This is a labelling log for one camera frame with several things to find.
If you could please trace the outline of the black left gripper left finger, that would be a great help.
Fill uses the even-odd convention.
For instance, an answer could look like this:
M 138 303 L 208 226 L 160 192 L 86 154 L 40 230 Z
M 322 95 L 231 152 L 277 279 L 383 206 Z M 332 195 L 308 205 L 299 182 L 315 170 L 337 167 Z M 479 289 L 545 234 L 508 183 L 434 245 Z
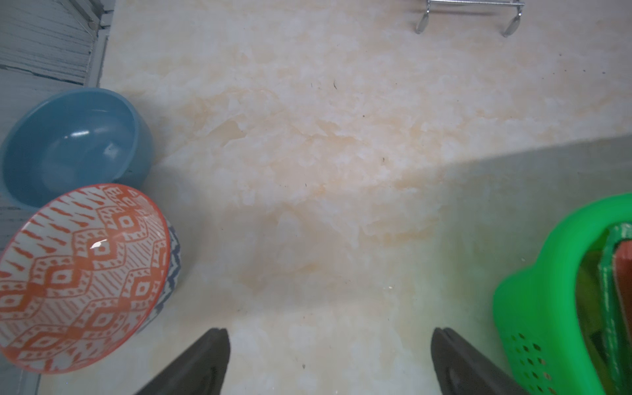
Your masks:
M 137 395 L 216 395 L 222 391 L 230 360 L 226 329 L 209 329 Z

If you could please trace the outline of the red patterned bowl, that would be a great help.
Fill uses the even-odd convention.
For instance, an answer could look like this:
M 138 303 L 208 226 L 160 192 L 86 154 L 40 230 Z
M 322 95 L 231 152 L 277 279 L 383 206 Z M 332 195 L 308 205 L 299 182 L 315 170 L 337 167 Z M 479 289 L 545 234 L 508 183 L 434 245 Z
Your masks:
M 42 207 L 1 256 L 1 351 L 40 374 L 110 355 L 156 309 L 171 263 L 168 223 L 122 184 L 75 189 Z

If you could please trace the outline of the blue bowl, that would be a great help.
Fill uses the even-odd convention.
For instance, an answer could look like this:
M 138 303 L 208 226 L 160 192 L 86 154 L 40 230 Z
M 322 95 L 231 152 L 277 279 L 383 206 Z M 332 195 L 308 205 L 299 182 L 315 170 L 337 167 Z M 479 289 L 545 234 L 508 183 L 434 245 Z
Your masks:
M 26 113 L 1 144 L 1 194 L 31 212 L 94 184 L 135 189 L 155 154 L 151 130 L 129 100 L 102 88 L 51 96 Z

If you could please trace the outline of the metal corner post left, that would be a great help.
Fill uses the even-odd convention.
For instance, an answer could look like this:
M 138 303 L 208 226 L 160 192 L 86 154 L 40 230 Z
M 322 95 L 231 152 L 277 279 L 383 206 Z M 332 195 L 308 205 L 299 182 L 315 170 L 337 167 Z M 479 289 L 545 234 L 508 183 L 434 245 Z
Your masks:
M 69 0 L 62 4 L 93 39 L 85 87 L 98 87 L 115 13 L 115 0 Z

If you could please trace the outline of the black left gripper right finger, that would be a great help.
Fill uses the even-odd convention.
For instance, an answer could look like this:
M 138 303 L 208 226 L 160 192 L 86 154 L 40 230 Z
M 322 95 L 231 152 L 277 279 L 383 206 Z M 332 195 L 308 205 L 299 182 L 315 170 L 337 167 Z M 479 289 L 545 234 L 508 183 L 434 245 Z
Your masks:
M 443 394 L 528 395 L 514 379 L 453 329 L 434 330 L 431 359 Z

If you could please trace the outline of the cassava chips bag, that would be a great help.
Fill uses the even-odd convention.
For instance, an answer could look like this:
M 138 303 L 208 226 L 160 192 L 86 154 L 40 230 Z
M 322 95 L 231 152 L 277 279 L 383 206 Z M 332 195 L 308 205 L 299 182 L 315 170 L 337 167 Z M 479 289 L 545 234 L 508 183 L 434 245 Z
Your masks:
M 631 240 L 617 245 L 613 256 L 613 276 L 625 330 L 631 340 Z

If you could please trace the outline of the green plastic basket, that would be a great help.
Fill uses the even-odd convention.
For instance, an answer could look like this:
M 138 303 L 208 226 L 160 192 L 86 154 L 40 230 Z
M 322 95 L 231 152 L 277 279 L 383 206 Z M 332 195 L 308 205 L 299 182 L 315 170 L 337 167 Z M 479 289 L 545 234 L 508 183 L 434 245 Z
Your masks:
M 549 233 L 535 262 L 508 276 L 493 297 L 493 317 L 516 382 L 530 394 L 602 394 L 579 326 L 581 262 L 612 225 L 631 219 L 631 195 L 577 209 Z

